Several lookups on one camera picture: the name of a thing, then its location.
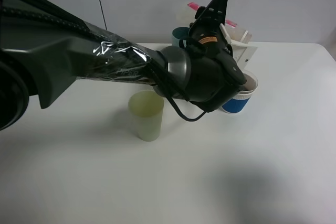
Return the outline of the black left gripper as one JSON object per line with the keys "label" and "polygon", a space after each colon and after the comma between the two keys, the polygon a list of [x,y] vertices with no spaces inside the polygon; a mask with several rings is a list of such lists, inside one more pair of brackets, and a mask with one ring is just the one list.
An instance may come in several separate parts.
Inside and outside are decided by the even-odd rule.
{"label": "black left gripper", "polygon": [[246,78],[233,58],[231,44],[224,37],[220,24],[226,20],[228,0],[211,0],[204,11],[197,11],[190,25],[189,36],[206,49],[205,56],[216,61],[225,80],[236,90],[244,90]]}

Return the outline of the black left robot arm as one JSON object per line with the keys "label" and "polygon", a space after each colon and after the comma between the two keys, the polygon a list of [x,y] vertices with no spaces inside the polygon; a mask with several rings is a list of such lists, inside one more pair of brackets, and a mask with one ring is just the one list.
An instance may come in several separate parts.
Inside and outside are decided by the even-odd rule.
{"label": "black left robot arm", "polygon": [[178,46],[152,50],[47,0],[1,0],[1,129],[31,96],[45,109],[77,79],[148,84],[173,108],[183,99],[218,109],[246,83],[223,31],[227,2],[201,7]]}

